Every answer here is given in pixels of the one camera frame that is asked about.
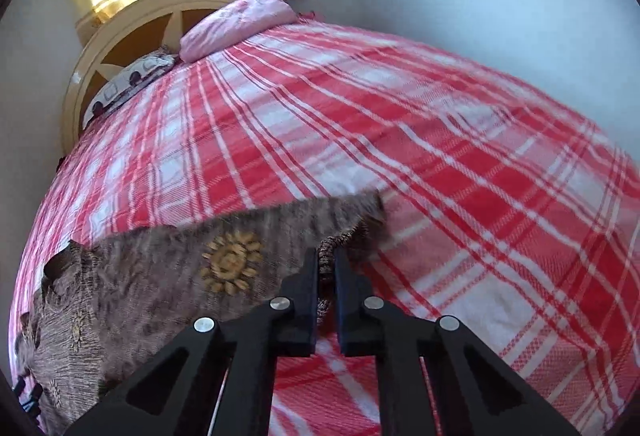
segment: plaid pattern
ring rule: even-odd
[[[391,232],[369,269],[378,294],[461,318],[584,434],[612,425],[640,377],[630,158],[520,80],[313,21],[178,66],[90,127],[34,222],[10,344],[70,238],[372,188]],[[378,432],[372,358],[327,336],[279,364],[273,435]]]

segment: pillow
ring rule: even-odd
[[[296,22],[283,0],[235,0],[205,17],[180,40],[180,58],[188,63],[281,24]]]
[[[174,67],[176,56],[163,46],[134,60],[94,96],[84,112],[82,130],[98,116],[108,116],[133,95]]]

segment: screw head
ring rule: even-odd
[[[460,321],[451,315],[444,316],[440,319],[439,323],[440,327],[447,331],[455,331],[460,327]]]
[[[200,317],[193,323],[194,329],[200,333],[211,331],[215,325],[216,322],[209,317]]]
[[[385,302],[380,298],[372,295],[364,299],[364,307],[370,310],[379,310],[385,305]]]
[[[286,310],[291,301],[286,297],[274,297],[269,304],[274,310]]]

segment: flower pattern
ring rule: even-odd
[[[202,254],[208,265],[200,270],[205,286],[227,295],[235,295],[238,289],[248,290],[248,280],[258,273],[248,264],[262,261],[261,247],[253,232],[225,234],[208,242],[210,252]]]
[[[80,351],[82,347],[82,328],[84,327],[85,315],[82,312],[76,312],[71,322],[71,350],[74,353]]]
[[[60,388],[58,387],[58,383],[53,378],[49,380],[47,389],[49,390],[49,395],[51,396],[53,405],[59,409],[60,406],[62,406],[62,401],[60,400]]]

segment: cream headboard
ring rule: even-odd
[[[161,45],[178,52],[181,37],[204,17],[235,0],[137,0],[118,12],[91,38],[66,89],[62,149],[78,141],[84,110],[123,67]]]

